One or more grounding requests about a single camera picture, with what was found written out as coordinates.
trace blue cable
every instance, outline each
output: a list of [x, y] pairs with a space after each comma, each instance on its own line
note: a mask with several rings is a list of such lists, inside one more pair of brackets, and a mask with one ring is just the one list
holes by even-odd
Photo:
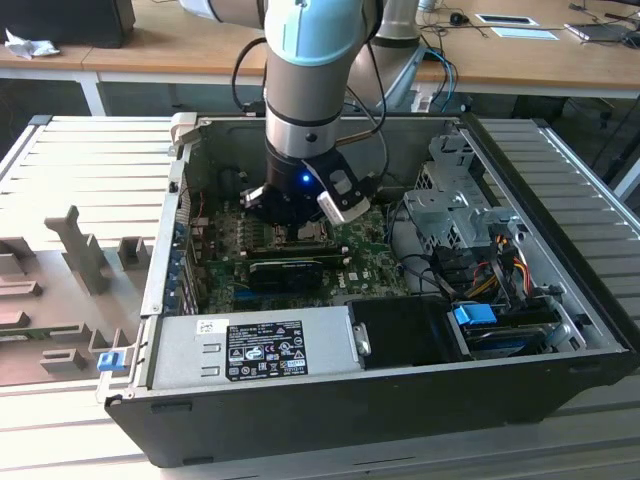
[[445, 68], [447, 69], [447, 74], [449, 75], [449, 93], [447, 95], [447, 99], [445, 100], [445, 102], [442, 105], [442, 108], [440, 110], [441, 112], [444, 112], [446, 110], [446, 108], [447, 108], [447, 104], [451, 100], [451, 96], [453, 95], [453, 80], [454, 79], [453, 79], [453, 73], [452, 73], [452, 70], [451, 70], [451, 64], [449, 63], [448, 60], [446, 60], [442, 55], [440, 55], [435, 50], [429, 49], [429, 53], [431, 53], [431, 55], [433, 55], [438, 60], [440, 60], [440, 63], [442, 63], [442, 65], [445, 66]]

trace computer case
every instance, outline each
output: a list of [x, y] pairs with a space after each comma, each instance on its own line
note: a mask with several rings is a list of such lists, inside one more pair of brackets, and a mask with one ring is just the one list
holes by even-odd
[[133, 30], [131, 0], [4, 0], [0, 2], [1, 35], [5, 29], [29, 40], [56, 44], [120, 48]]

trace warning label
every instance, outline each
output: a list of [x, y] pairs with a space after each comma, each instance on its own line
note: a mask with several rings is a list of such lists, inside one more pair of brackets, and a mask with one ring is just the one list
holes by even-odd
[[232, 382], [306, 375], [302, 322], [227, 327], [227, 371]]

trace blue latch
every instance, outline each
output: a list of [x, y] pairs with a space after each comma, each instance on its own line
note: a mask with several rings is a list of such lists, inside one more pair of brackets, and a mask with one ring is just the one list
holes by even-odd
[[458, 325], [479, 325], [483, 323], [498, 323], [491, 305], [486, 303], [465, 303], [453, 311]]
[[126, 370], [124, 364], [124, 352], [104, 352], [98, 358], [99, 372], [121, 372]]

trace wooden desk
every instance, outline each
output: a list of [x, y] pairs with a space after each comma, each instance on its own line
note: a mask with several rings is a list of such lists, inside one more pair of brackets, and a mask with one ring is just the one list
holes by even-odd
[[[475, 13], [522, 15], [532, 17], [540, 27], [563, 28], [565, 23], [590, 23], [591, 17], [569, 10], [567, 0], [448, 0], [448, 6], [461, 6], [473, 25], [487, 26]], [[605, 12], [629, 15], [635, 10], [608, 2], [591, 1], [588, 7], [604, 21]], [[418, 16], [419, 21], [449, 25], [451, 9]], [[426, 33], [432, 46], [438, 46], [436, 35]], [[630, 96], [640, 91], [640, 51], [623, 45], [581, 44], [569, 32], [552, 30], [559, 40], [500, 38], [483, 28], [483, 38], [474, 28], [447, 29], [443, 46], [447, 58], [460, 74], [461, 91], [491, 93], [550, 92], [567, 89], [571, 96]], [[432, 73], [423, 68], [417, 81], [432, 81]]]
[[[178, 2], [134, 0], [135, 30], [124, 48], [94, 48], [83, 61], [85, 70], [231, 75], [242, 48], [259, 30], [218, 24], [186, 12]], [[264, 47], [244, 61], [243, 76], [261, 76]]]
[[[195, 17], [177, 2], [133, 4], [137, 21], [125, 47], [62, 46], [63, 55], [32, 61], [0, 49], [0, 77], [75, 80], [91, 112], [105, 115], [102, 82], [228, 84], [239, 51], [261, 35]], [[569, 0], [447, 0], [447, 5], [461, 6], [476, 25], [481, 22], [474, 13], [526, 15], [549, 28], [591, 21], [569, 10]], [[601, 18], [604, 12], [633, 12], [631, 7], [595, 0], [588, 6]], [[448, 25], [450, 14], [450, 9], [441, 9], [426, 20]], [[458, 68], [459, 92], [609, 98], [635, 98], [640, 92], [640, 52], [622, 45], [581, 45], [568, 31], [553, 31], [557, 41], [499, 38], [488, 28], [483, 29], [488, 39], [473, 28], [447, 32], [443, 45]], [[432, 45], [438, 44], [435, 35], [425, 35]], [[259, 85], [264, 61], [263, 47], [256, 48], [245, 60], [238, 83]], [[428, 95], [442, 79], [442, 67], [425, 62], [415, 87]]]
[[61, 47], [60, 55], [35, 57], [33, 60], [16, 57], [8, 49], [0, 48], [0, 68], [46, 69], [46, 70], [82, 70], [82, 61], [91, 51], [91, 47], [68, 45]]

